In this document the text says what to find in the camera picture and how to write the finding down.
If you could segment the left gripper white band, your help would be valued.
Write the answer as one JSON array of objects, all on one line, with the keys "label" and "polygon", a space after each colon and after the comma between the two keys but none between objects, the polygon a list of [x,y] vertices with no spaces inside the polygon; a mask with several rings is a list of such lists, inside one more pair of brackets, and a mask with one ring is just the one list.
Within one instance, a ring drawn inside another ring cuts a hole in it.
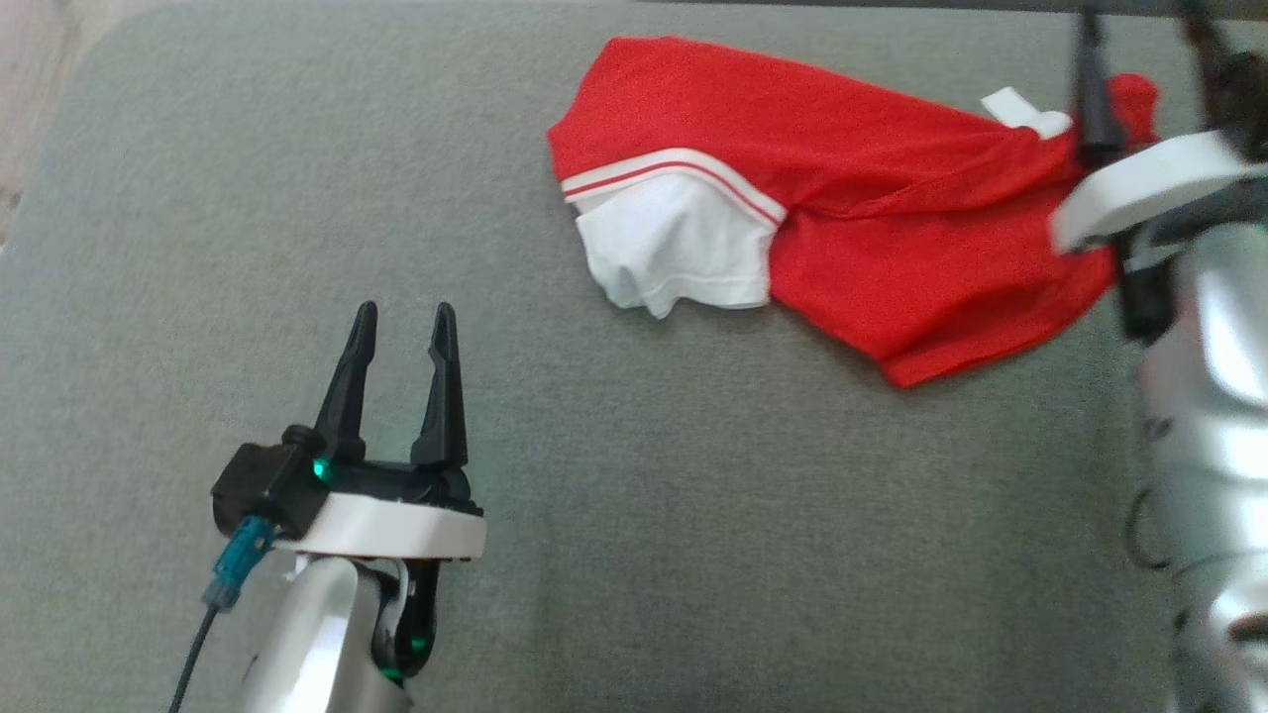
[{"label": "left gripper white band", "polygon": [[[366,455],[361,417],[366,377],[377,345],[377,304],[358,308],[314,429],[327,463],[358,463]],[[422,469],[462,469],[468,463],[467,415],[456,310],[440,303],[427,353],[432,378],[424,422],[411,447]],[[276,551],[358,559],[481,559],[487,523],[479,515],[426,504],[385,501],[363,494],[331,494],[304,537],[276,539]]]}]

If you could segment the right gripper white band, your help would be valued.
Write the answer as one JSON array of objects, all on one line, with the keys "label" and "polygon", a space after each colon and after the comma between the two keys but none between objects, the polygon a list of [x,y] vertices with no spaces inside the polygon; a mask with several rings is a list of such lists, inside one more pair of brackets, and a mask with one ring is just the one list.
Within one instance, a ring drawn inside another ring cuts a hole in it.
[{"label": "right gripper white band", "polygon": [[[1179,1],[1179,20],[1206,90],[1224,90],[1232,49],[1208,1]],[[1156,343],[1175,316],[1170,258],[1135,263],[1140,247],[1182,250],[1222,223],[1265,223],[1265,161],[1245,159],[1219,132],[1173,137],[1122,159],[1104,30],[1097,8],[1078,11],[1074,49],[1075,156],[1097,167],[1050,217],[1058,255],[1110,247],[1123,336]]]}]

